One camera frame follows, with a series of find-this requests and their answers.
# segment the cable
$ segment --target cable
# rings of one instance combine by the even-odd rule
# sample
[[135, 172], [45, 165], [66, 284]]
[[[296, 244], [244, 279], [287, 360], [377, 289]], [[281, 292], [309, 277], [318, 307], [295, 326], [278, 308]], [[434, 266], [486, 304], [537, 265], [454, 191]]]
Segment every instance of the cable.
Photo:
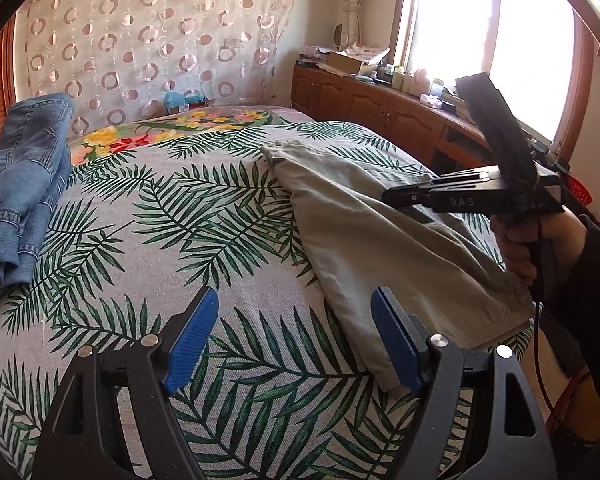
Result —
[[[542, 240], [542, 222], [540, 221], [540, 217], [538, 217], [538, 240]], [[585, 446], [593, 446], [595, 444], [592, 440], [587, 440], [586, 438], [582, 438], [575, 434], [571, 428], [569, 428], [564, 421], [560, 418], [560, 416], [555, 413], [555, 406], [552, 404], [551, 399], [549, 399], [549, 394], [546, 392], [546, 388], [544, 387], [544, 381], [542, 380], [542, 374], [540, 372], [540, 358], [538, 355], [538, 333], [540, 332], [540, 302], [536, 301], [536, 313], [534, 315], [534, 364], [536, 365], [536, 376], [538, 377], [538, 385], [540, 386], [540, 392], [542, 393], [542, 398], [544, 399], [544, 403], [549, 408], [551, 415], [558, 426], [561, 426], [568, 430], [573, 438], [577, 439]]]

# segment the bed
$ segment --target bed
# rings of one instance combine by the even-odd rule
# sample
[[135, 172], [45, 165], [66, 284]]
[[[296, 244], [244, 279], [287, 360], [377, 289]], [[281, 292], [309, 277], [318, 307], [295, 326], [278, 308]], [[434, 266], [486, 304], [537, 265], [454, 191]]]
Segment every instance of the bed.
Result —
[[[277, 107], [204, 108], [71, 143], [75, 168], [34, 283], [0, 304], [0, 450], [21, 475], [75, 351], [156, 333], [209, 285], [219, 320], [172, 399], [205, 475], [382, 477], [418, 400], [378, 389], [324, 298], [289, 194], [258, 150], [292, 138], [428, 173], [366, 128]], [[486, 218], [465, 220], [500, 261]], [[520, 357], [530, 336], [506, 343]], [[118, 399], [136, 472], [148, 477], [126, 390]], [[459, 453], [469, 406], [459, 400], [442, 468]]]

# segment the folded jeans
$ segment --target folded jeans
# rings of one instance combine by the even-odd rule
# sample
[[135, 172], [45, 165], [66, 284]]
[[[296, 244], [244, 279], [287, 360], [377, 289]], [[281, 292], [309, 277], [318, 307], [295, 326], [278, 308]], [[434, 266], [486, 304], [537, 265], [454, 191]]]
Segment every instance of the folded jeans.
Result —
[[66, 94], [14, 104], [0, 134], [0, 295], [30, 283], [51, 213], [71, 172]]

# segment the metal screw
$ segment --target metal screw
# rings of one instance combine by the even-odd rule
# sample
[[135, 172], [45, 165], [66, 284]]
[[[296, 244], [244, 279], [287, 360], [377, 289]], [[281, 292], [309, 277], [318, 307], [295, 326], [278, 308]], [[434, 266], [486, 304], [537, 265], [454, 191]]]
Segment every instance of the metal screw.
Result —
[[155, 334], [147, 334], [140, 340], [142, 346], [156, 346], [158, 344], [158, 336]]
[[84, 359], [85, 357], [89, 357], [91, 354], [93, 354], [93, 347], [89, 345], [78, 348], [78, 357], [82, 357]]
[[513, 355], [513, 350], [506, 345], [499, 345], [496, 348], [496, 352], [504, 359], [509, 359]]
[[445, 347], [449, 344], [449, 339], [444, 337], [442, 334], [434, 334], [431, 336], [431, 342], [440, 348]]

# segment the black sleeve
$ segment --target black sleeve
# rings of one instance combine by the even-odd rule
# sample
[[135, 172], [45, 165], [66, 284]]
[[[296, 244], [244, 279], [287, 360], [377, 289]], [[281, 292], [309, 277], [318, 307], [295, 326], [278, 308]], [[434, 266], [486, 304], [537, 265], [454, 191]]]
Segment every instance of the black sleeve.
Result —
[[584, 250], [551, 309], [579, 341], [600, 396], [600, 229], [586, 216], [580, 221], [587, 227]]

